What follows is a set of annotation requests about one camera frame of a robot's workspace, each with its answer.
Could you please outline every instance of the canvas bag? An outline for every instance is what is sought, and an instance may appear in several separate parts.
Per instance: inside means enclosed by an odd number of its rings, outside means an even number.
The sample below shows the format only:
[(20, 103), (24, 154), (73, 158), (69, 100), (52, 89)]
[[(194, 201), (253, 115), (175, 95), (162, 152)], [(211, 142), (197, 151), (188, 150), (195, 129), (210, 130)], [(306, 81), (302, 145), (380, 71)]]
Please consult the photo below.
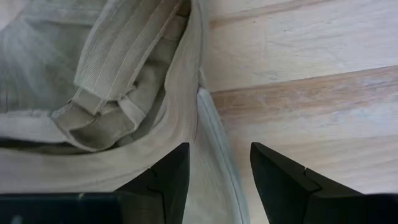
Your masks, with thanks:
[(1, 193), (112, 191), (189, 142), (184, 223), (248, 223), (204, 89), (207, 2), (192, 0), (186, 21), (182, 4), (36, 0), (2, 30)]

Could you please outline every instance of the black plastic part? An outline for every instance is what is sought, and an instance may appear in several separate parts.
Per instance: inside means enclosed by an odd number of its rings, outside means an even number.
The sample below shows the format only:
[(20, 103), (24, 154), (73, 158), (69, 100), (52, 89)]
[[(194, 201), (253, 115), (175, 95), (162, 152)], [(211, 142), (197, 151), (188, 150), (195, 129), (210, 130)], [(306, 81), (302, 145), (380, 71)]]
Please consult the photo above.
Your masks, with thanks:
[(189, 184), (183, 143), (111, 193), (0, 195), (0, 223), (182, 223)]
[(270, 224), (398, 223), (396, 194), (361, 194), (260, 143), (251, 165)]

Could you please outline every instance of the fabric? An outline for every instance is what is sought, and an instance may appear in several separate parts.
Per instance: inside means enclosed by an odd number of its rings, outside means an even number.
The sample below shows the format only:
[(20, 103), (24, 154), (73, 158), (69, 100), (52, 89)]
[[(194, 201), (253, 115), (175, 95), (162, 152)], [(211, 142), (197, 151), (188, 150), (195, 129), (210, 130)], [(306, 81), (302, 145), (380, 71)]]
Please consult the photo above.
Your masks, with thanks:
[[(123, 48), (123, 55), (126, 56), (127, 62), (133, 63), (126, 65), (118, 61), (117, 66), (131, 69), (127, 72), (131, 76), (119, 80), (119, 77), (115, 79), (111, 73), (114, 70), (108, 70), (110, 73), (80, 73), (86, 69), (98, 71), (98, 66), (106, 63), (110, 65), (106, 66), (106, 69), (116, 67), (112, 63), (112, 57), (106, 55), (104, 58), (97, 58), (100, 56), (95, 53), (97, 49), (91, 48), (91, 40), (95, 34), (109, 31), (98, 30), (97, 24), (104, 22), (99, 18), (108, 18), (109, 15), (101, 15), (104, 12), (119, 12), (117, 6), (127, 4), (131, 10), (141, 3), (148, 3), (130, 0), (90, 1), (33, 1), (21, 16), (0, 34), (1, 53), (8, 53), (1, 54), (5, 56), (0, 58), (0, 135), (2, 138), (39, 140), (42, 143), (38, 146), (38, 153), (34, 151), (36, 146), (33, 144), (16, 150), (15, 144), (3, 144), (3, 140), (0, 140), (0, 192), (112, 191), (137, 177), (181, 142), (189, 142), (191, 176), (183, 222), (248, 223), (246, 202), (221, 123), (210, 95), (199, 87), (204, 78), (202, 66), (208, 24), (207, 2), (191, 1), (191, 12), (185, 30), (181, 30), (181, 24), (185, 25), (183, 19), (174, 16), (176, 22), (169, 23), (168, 27), (177, 31), (171, 32), (163, 30), (162, 26), (154, 26), (162, 33), (161, 36), (152, 35), (152, 41), (157, 44), (153, 45), (151, 41), (145, 44), (144, 51), (131, 52), (130, 47), (137, 46), (134, 45), (134, 41), (129, 42)], [(176, 1), (148, 2), (160, 5), (167, 2), (172, 5)], [(171, 8), (170, 5), (165, 5), (172, 11), (169, 11), (169, 14), (176, 14), (174, 7)], [(152, 7), (150, 11), (155, 12), (156, 9)], [(131, 15), (121, 13), (118, 16), (121, 16), (120, 21), (117, 21), (119, 25), (109, 27), (111, 30), (114, 29), (113, 31), (118, 30), (122, 33), (123, 28), (117, 27), (136, 22), (131, 20)], [(141, 16), (151, 21), (147, 15)], [(37, 20), (37, 26), (46, 25), (40, 32), (26, 26), (34, 17), (40, 18)], [(59, 26), (55, 24), (59, 22), (73, 24), (72, 27), (76, 24), (73, 28), (76, 32), (69, 28), (58, 29)], [(178, 32), (182, 31), (184, 33), (181, 37)], [(68, 39), (64, 32), (80, 34)], [(57, 43), (45, 41), (44, 37), (54, 35), (59, 37)], [(108, 52), (112, 52), (114, 45), (110, 43), (118, 40), (108, 42), (103, 39), (105, 37), (110, 38), (108, 35), (99, 35), (97, 38), (104, 43), (105, 48), (109, 47)], [(122, 43), (129, 41), (120, 38)], [(132, 60), (129, 59), (130, 54), (135, 54)], [(24, 59), (27, 63), (21, 63), (17, 58)], [(79, 67), (89, 60), (93, 62), (87, 63), (87, 67)], [(165, 77), (158, 75), (164, 71)], [(108, 88), (108, 82), (104, 82), (100, 83), (104, 91), (97, 92), (96, 87), (92, 88), (92, 82), (88, 82), (93, 75), (113, 77), (122, 88), (114, 91), (112, 87)], [(61, 81), (60, 84), (49, 85), (49, 80), (54, 79)], [(3, 82), (7, 83), (6, 90), (3, 89)], [(80, 93), (86, 94), (82, 98), (83, 101), (70, 101), (74, 96), (75, 99), (78, 98)], [(81, 102), (87, 99), (99, 103), (82, 106)], [(131, 106), (132, 104), (125, 105), (122, 100), (134, 103), (136, 108)], [(18, 122), (19, 119), (26, 119), (31, 123), (21, 123)], [(140, 125), (137, 127), (133, 121), (140, 119)], [(69, 131), (66, 132), (62, 127), (68, 127)], [(91, 133), (85, 130), (86, 128), (95, 129), (99, 133)], [(134, 130), (136, 132), (125, 136), (120, 133), (112, 136), (118, 131), (129, 133)], [(109, 138), (112, 139), (110, 142), (114, 141), (116, 144), (108, 147)], [(77, 147), (63, 146), (63, 142), (72, 143)], [(73, 152), (73, 149), (77, 148), (87, 151), (102, 149), (105, 145), (107, 150), (101, 152)], [(68, 153), (43, 154), (45, 151), (57, 149)]]

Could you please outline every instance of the wooden floor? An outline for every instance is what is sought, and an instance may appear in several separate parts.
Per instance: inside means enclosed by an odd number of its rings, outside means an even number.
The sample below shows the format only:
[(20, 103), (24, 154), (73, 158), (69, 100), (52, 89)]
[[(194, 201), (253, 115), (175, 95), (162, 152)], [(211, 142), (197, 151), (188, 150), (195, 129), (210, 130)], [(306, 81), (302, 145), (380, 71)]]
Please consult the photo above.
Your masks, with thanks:
[(208, 86), (251, 223), (261, 142), (364, 193), (398, 192), (398, 1), (210, 1)]

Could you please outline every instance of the cloth bag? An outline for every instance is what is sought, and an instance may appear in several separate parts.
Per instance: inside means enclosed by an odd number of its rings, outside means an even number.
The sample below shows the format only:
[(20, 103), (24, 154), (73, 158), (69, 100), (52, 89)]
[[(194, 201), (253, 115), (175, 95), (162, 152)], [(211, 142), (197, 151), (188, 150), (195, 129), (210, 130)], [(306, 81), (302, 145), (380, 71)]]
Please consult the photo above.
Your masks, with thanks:
[(249, 223), (205, 0), (35, 0), (0, 33), (0, 193), (113, 191), (190, 143), (184, 223)]

